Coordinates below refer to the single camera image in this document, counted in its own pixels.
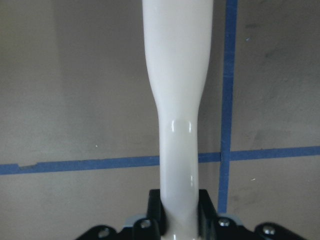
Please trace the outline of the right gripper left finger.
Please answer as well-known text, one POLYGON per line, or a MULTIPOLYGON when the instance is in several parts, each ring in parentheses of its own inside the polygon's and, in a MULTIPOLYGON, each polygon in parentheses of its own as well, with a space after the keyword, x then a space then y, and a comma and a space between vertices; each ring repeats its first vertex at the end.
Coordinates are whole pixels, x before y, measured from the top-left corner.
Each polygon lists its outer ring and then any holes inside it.
POLYGON ((160 189, 151 189, 148 195, 147 218, 154 219, 161 235, 167 231, 167 217, 161 201, 160 189))

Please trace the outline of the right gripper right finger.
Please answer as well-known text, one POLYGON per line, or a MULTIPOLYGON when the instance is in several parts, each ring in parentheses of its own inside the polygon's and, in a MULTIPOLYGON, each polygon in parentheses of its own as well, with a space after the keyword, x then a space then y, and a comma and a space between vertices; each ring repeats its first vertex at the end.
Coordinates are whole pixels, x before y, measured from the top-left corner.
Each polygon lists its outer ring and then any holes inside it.
POLYGON ((209 193, 205 189, 199 190, 198 197, 198 231, 201 237, 216 237, 217 212, 209 193))

